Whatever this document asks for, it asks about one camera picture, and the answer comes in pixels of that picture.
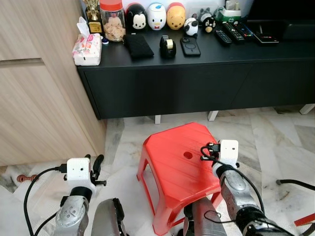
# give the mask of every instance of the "red plastic stool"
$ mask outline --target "red plastic stool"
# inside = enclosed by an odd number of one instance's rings
[[[200,148],[216,143],[208,129],[198,123],[190,123],[151,135],[143,143],[137,178],[142,181],[154,219],[157,235],[166,234],[177,215],[188,204],[209,194],[217,207],[221,200],[219,179],[212,174],[212,161],[201,161]],[[143,179],[143,171],[150,165],[159,192],[155,212]]]

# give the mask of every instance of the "phone case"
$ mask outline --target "phone case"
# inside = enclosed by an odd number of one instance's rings
[[[193,37],[183,37],[181,39],[183,53],[187,57],[198,57],[201,55],[197,41]]]

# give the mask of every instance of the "black wire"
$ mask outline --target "black wire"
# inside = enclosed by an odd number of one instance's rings
[[[53,215],[51,215],[48,219],[46,219],[43,223],[41,223],[41,225],[38,227],[38,229],[35,232],[34,236],[38,236],[39,231],[44,227],[44,225],[46,225],[51,219],[53,219],[55,216],[57,215],[57,212],[54,213]]]
[[[35,182],[39,179],[39,177],[41,177],[43,174],[45,174],[46,172],[49,172],[49,171],[57,171],[58,170],[58,167],[54,167],[54,168],[49,168],[47,170],[44,170],[42,171],[41,173],[39,173],[31,182],[31,184],[29,185],[29,188],[28,190],[26,191],[26,194],[25,194],[25,197],[24,197],[24,215],[25,215],[25,220],[26,220],[26,224],[28,226],[28,229],[29,229],[29,232],[30,232],[30,235],[31,236],[34,236],[34,232],[33,232],[33,229],[32,229],[32,225],[31,225],[31,222],[30,222],[30,218],[29,218],[29,214],[28,214],[28,208],[27,208],[27,204],[28,204],[28,198],[29,198],[29,194],[30,194],[30,191],[33,187],[33,185],[35,184]]]
[[[293,184],[297,184],[300,185],[302,187],[308,188],[310,190],[315,191],[315,186],[314,185],[310,185],[308,183],[304,183],[295,179],[279,179],[277,180],[277,183],[283,184],[283,183],[293,183]]]
[[[206,146],[202,147],[201,150],[200,150],[201,153],[202,153],[204,156],[208,157],[208,158],[209,158],[211,161],[213,161],[213,162],[220,163],[221,165],[224,165],[224,166],[229,166],[230,169],[236,171],[238,174],[240,174],[240,175],[250,184],[250,186],[253,188],[253,190],[255,191],[255,193],[256,193],[256,195],[257,195],[257,197],[258,197],[258,201],[259,201],[259,204],[260,204],[261,211],[265,214],[265,207],[264,207],[264,203],[263,203],[263,201],[262,201],[261,195],[260,195],[258,189],[256,188],[256,186],[252,183],[252,181],[251,181],[246,175],[244,175],[242,172],[240,172],[239,170],[235,169],[234,167],[232,167],[232,166],[230,166],[230,165],[226,165],[225,163],[220,162],[220,161],[214,159],[213,157],[207,155],[207,154],[203,151],[205,148],[208,150],[208,147],[206,147]]]
[[[235,220],[229,220],[229,221],[215,221],[215,220],[212,220],[212,219],[210,219],[210,218],[208,218],[208,217],[206,216],[206,214],[207,214],[208,212],[210,212],[210,211],[213,211],[213,212],[215,212],[216,214],[219,214],[219,215],[220,215],[219,218],[221,218],[221,214],[220,214],[219,212],[217,212],[217,211],[214,211],[214,210],[208,210],[208,211],[206,211],[206,212],[203,214],[203,217],[204,217],[204,218],[206,218],[207,220],[212,221],[213,223],[226,224],[226,223],[235,222]]]
[[[260,219],[257,219],[257,220],[255,220],[255,221],[259,221],[259,222],[262,222],[262,223],[266,223],[267,225],[271,225],[271,226],[277,228],[278,230],[281,230],[281,231],[287,233],[287,234],[290,235],[290,236],[294,236],[294,235],[291,234],[289,231],[285,230],[284,228],[281,228],[279,225],[276,225],[276,224],[273,224],[273,223],[270,223],[270,222],[267,222],[267,221],[264,221],[264,220],[260,220]]]

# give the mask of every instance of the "panda figure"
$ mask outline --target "panda figure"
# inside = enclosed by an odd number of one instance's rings
[[[196,18],[194,17],[188,18],[184,23],[184,31],[189,36],[197,37],[198,25],[199,22],[196,20]]]
[[[200,10],[199,22],[207,33],[212,32],[213,28],[216,27],[216,20],[212,17],[209,7],[206,10]]]
[[[139,3],[132,3],[128,6],[126,17],[129,29],[142,30],[147,25],[146,10]]]

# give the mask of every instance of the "tv remote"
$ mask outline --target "tv remote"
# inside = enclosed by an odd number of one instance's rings
[[[244,37],[228,22],[222,24],[224,31],[236,42],[236,43],[244,43]]]
[[[239,22],[234,27],[246,40],[254,39],[254,33],[245,24]]]
[[[223,45],[230,45],[232,43],[232,40],[222,30],[216,30],[215,36]]]

